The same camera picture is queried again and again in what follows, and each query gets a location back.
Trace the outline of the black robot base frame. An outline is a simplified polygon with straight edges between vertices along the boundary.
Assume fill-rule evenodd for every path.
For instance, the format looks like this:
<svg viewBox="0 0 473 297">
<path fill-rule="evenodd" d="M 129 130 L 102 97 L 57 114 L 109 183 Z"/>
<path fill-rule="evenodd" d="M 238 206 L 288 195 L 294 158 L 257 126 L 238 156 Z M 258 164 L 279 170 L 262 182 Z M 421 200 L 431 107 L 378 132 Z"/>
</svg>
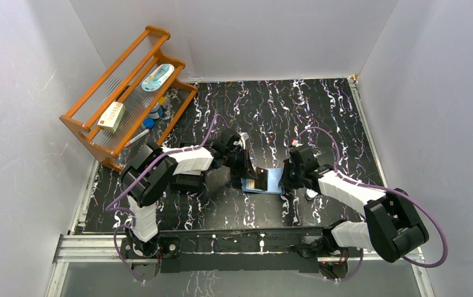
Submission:
<svg viewBox="0 0 473 297">
<path fill-rule="evenodd" d="M 295 270 L 328 279 L 352 275 L 360 252 L 331 247 L 331 231 L 321 226 L 235 230 L 163 230 L 149 243 L 133 235 L 62 236 L 54 261 L 127 262 L 150 280 L 158 273 L 200 270 Z"/>
</svg>

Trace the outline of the black credit card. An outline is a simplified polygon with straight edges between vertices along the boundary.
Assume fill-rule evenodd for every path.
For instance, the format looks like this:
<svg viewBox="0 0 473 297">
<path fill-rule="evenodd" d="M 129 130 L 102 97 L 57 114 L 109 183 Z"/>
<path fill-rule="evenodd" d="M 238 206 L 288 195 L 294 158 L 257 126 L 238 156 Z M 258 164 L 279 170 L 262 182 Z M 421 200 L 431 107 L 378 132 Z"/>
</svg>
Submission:
<svg viewBox="0 0 473 297">
<path fill-rule="evenodd" d="M 264 168 L 255 168 L 256 178 L 247 179 L 245 186 L 248 189 L 257 190 L 257 191 L 266 191 L 268 190 L 268 170 Z"/>
</svg>

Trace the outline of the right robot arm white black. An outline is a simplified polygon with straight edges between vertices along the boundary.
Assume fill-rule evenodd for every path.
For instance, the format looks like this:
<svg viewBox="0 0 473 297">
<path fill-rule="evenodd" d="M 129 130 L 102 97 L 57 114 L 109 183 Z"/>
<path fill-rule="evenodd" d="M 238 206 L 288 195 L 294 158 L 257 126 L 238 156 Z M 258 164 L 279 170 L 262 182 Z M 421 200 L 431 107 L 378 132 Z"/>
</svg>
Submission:
<svg viewBox="0 0 473 297">
<path fill-rule="evenodd" d="M 320 165 L 307 145 L 290 149 L 280 185 L 286 189 L 310 189 L 342 202 L 364 217 L 364 222 L 339 222 L 326 231 L 323 249 L 330 256 L 356 247 L 395 262 L 429 240 L 415 206 L 401 192 L 363 187 L 360 181 L 341 177 L 331 165 Z"/>
</svg>

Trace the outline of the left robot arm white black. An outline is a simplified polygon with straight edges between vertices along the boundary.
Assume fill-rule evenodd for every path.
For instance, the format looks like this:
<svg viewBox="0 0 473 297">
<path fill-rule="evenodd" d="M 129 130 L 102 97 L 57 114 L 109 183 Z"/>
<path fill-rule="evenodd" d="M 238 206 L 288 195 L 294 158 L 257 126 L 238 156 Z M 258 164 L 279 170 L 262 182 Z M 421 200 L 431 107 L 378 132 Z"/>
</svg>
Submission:
<svg viewBox="0 0 473 297">
<path fill-rule="evenodd" d="M 226 129 L 202 145 L 165 148 L 151 142 L 131 160 L 121 172 L 123 192 L 134 217 L 126 233 L 141 256 L 152 257 L 158 252 L 156 203 L 175 176 L 225 166 L 236 178 L 258 177 L 246 148 L 247 139 L 247 133 Z"/>
</svg>

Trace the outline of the blue card holder wallet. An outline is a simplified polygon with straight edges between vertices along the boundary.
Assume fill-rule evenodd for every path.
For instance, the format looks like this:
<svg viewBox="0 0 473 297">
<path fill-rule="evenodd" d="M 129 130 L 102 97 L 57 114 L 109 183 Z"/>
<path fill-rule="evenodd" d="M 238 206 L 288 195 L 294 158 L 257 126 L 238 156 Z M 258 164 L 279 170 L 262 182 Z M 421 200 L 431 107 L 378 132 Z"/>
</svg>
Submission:
<svg viewBox="0 0 473 297">
<path fill-rule="evenodd" d="M 265 168 L 268 170 L 268 190 L 266 191 L 257 191 L 248 189 L 245 186 L 245 182 L 247 179 L 241 179 L 241 190 L 245 193 L 255 193 L 255 194 L 275 194 L 275 195 L 282 195 L 284 194 L 284 189 L 280 186 L 280 180 L 282 177 L 282 168 Z"/>
</svg>

